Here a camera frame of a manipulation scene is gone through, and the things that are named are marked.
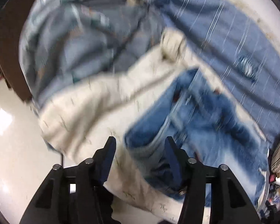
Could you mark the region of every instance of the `blue denim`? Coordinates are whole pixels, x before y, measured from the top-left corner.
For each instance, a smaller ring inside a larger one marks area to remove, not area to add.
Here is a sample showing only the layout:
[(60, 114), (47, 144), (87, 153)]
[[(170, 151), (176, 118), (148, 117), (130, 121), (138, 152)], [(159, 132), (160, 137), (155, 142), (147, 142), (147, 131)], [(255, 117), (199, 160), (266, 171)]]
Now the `blue denim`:
[(56, 93), (101, 72), (127, 71), (159, 43), (163, 19), (127, 0), (36, 0), (19, 61), (40, 110)]
[(280, 140), (280, 57), (259, 25), (229, 0), (148, 0), (220, 76), (270, 143)]
[[(268, 168), (265, 141), (252, 126), (239, 121), (234, 105), (213, 92), (197, 69), (183, 72), (124, 136), (124, 143), (145, 180), (180, 200), (164, 154), (172, 136), (189, 157), (204, 165), (227, 164), (255, 206), (265, 184), (260, 170)], [(206, 188), (206, 206), (211, 203)]]

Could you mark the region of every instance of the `pile of clothes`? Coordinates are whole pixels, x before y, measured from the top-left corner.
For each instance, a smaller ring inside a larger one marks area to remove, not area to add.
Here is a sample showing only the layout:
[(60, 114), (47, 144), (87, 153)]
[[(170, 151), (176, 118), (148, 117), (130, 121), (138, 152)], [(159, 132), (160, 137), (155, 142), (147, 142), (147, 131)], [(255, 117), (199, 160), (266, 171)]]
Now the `pile of clothes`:
[(280, 135), (280, 53), (260, 27), (228, 0), (36, 0), (19, 56), (43, 139), (78, 164), (114, 136), (105, 187), (176, 223), (172, 136), (260, 211)]

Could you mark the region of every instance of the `jeans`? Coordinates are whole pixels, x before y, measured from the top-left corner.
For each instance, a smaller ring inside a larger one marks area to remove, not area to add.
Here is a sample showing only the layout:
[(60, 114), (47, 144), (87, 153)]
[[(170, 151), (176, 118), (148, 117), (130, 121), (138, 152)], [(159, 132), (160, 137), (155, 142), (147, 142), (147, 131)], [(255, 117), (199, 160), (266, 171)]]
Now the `jeans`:
[(148, 1), (167, 26), (184, 32), (188, 46), (220, 76), (266, 139), (278, 142), (280, 46), (267, 36), (262, 18), (245, 9), (251, 19), (241, 11), (241, 2), (229, 0)]
[[(164, 155), (164, 141), (172, 136), (189, 157), (204, 165), (226, 164), (252, 203), (265, 184), (267, 144), (254, 128), (240, 122), (229, 99), (213, 92), (197, 69), (181, 73), (149, 111), (124, 136), (124, 143), (145, 180), (166, 195), (180, 200)], [(211, 188), (206, 188), (206, 206)]]

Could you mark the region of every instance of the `white fabric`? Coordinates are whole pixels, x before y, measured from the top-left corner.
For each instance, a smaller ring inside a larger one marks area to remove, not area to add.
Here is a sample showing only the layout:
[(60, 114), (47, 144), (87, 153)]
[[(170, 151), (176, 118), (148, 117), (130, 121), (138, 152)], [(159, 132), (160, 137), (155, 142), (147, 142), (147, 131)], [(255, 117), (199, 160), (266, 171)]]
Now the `white fabric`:
[[(184, 35), (166, 29), (160, 45), (140, 58), (128, 72), (93, 76), (54, 96), (40, 114), (43, 138), (78, 164), (92, 157), (109, 136), (114, 136), (116, 154), (105, 187), (122, 200), (176, 223), (182, 203), (145, 182), (122, 140), (128, 128), (179, 73), (194, 67), (200, 67), (213, 89), (234, 101), (213, 70), (186, 48)], [(235, 103), (238, 117), (258, 129), (242, 106)], [(205, 208), (204, 223), (208, 223), (209, 214), (210, 208)]]

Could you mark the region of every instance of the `shiny floor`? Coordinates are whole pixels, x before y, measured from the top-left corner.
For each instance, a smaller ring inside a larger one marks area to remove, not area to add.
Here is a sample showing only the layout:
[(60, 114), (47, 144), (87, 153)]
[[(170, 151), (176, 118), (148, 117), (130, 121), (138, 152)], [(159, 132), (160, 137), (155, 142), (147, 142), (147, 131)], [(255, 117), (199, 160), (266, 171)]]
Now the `shiny floor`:
[[(269, 25), (280, 42), (280, 13), (271, 0), (243, 0)], [(35, 191), (60, 155), (48, 151), (37, 117), (0, 81), (0, 210), (10, 224), (18, 224)], [(73, 163), (65, 159), (65, 167)], [(157, 223), (159, 218), (119, 199), (113, 217), (122, 224)]]

